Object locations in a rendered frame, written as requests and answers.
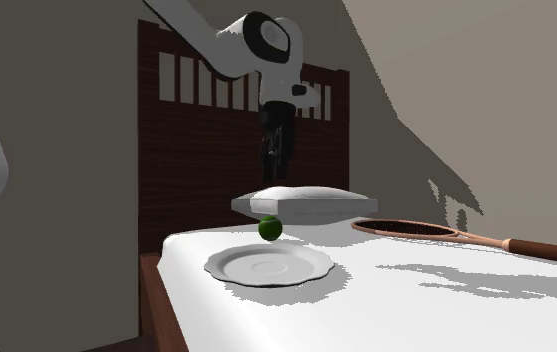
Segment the white pillow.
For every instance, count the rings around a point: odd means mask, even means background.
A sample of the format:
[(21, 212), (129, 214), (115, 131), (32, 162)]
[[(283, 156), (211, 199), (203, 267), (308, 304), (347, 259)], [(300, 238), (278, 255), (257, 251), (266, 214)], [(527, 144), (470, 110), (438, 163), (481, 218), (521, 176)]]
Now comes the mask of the white pillow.
[(378, 211), (378, 201), (325, 186), (274, 186), (231, 200), (237, 213), (261, 220), (274, 216), (283, 225), (327, 225)]

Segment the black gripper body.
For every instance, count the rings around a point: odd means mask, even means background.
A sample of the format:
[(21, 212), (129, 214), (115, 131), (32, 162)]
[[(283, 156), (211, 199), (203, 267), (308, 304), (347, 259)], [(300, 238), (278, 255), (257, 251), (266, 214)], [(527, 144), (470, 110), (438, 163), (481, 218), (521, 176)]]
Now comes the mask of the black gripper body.
[(287, 145), (293, 145), (295, 135), (296, 107), (288, 102), (269, 101), (261, 105), (260, 124), (266, 135), (281, 129)]

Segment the white scalloped plate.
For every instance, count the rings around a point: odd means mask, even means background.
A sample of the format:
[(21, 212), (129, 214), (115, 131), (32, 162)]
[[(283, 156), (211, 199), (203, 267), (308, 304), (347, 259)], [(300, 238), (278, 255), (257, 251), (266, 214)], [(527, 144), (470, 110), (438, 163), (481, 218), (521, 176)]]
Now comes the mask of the white scalloped plate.
[(211, 255), (204, 270), (246, 287), (288, 287), (321, 279), (335, 267), (324, 252), (290, 244), (250, 244)]

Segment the bed with dark wooden headboard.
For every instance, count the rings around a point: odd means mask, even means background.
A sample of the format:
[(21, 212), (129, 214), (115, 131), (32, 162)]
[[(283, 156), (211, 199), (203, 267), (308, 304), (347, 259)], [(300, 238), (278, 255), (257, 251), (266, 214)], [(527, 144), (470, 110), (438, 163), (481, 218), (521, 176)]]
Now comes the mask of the bed with dark wooden headboard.
[(155, 352), (557, 352), (557, 262), (502, 249), (292, 226), (284, 242), (329, 255), (327, 276), (213, 278), (211, 255), (260, 242), (230, 202), (260, 188), (261, 132), (249, 107), (162, 100), (163, 54), (201, 65), (175, 32), (140, 21), (140, 320)]

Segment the green tennis ball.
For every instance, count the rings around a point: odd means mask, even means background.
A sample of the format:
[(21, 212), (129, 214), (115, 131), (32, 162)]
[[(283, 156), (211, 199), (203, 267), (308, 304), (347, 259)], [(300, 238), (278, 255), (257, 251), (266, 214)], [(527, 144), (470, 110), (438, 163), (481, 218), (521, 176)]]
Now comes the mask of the green tennis ball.
[(282, 222), (275, 216), (265, 216), (258, 224), (258, 233), (266, 241), (277, 240), (282, 232)]

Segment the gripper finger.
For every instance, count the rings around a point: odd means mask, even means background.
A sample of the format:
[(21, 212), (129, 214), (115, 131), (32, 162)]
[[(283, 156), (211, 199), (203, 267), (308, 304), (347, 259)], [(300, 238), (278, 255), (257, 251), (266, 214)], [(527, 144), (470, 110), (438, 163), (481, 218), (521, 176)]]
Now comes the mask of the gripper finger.
[(288, 164), (292, 157), (292, 143), (285, 142), (276, 149), (276, 178), (285, 179), (288, 173)]
[(262, 182), (271, 183), (276, 174), (276, 153), (272, 137), (262, 140), (259, 163), (262, 167)]

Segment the wooden tennis racket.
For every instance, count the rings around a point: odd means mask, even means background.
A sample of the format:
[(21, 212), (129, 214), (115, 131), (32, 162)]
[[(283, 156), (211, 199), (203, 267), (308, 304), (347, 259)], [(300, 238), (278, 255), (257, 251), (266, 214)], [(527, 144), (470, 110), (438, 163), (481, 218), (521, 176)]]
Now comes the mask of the wooden tennis racket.
[(351, 224), (355, 230), (403, 239), (465, 243), (499, 248), (508, 253), (557, 261), (557, 245), (508, 238), (498, 240), (450, 227), (399, 219), (365, 219)]

